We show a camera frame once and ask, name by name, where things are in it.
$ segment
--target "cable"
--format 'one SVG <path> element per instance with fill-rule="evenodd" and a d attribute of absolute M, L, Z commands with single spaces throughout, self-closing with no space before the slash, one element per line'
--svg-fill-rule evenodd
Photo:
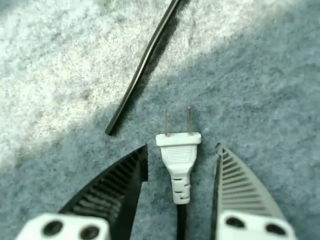
<path fill-rule="evenodd" d="M 202 136 L 192 131 L 191 108 L 187 112 L 188 132 L 168 133 L 167 111 L 164 113 L 164 133 L 155 136 L 162 161 L 170 173 L 173 202 L 176 204 L 176 239 L 184 240 L 187 204 L 190 202 L 190 173 L 197 160 Z"/>
<path fill-rule="evenodd" d="M 187 219 L 187 205 L 177 205 L 177 225 L 176 225 L 176 240 L 185 240 L 186 236 L 186 219 Z"/>
<path fill-rule="evenodd" d="M 128 89 L 126 90 L 120 105 L 116 109 L 110 123 L 105 129 L 105 133 L 109 136 L 113 135 L 115 132 L 115 127 L 117 126 L 119 122 L 119 118 L 123 114 L 123 110 L 133 94 L 133 91 L 136 89 L 136 86 L 139 84 L 141 81 L 143 74 L 147 68 L 147 65 L 149 64 L 149 61 L 151 59 L 152 54 L 154 53 L 156 46 L 162 37 L 165 28 L 167 27 L 170 19 L 174 16 L 174 14 L 177 12 L 177 8 L 180 4 L 181 0 L 172 0 L 169 7 L 167 8 L 166 12 L 164 13 L 159 25 L 157 26 L 155 32 L 153 33 L 143 55 L 140 60 L 140 63 L 135 71 L 135 74 L 129 84 Z"/>

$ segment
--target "plug prong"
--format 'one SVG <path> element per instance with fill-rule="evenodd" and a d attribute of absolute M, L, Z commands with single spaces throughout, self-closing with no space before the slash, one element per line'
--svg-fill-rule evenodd
<path fill-rule="evenodd" d="M 188 106 L 188 118 L 187 118 L 187 123 L 188 123 L 188 134 L 192 134 L 192 123 L 191 123 L 191 107 Z"/>
<path fill-rule="evenodd" d="M 164 110 L 164 135 L 168 136 L 168 115 L 167 109 Z"/>

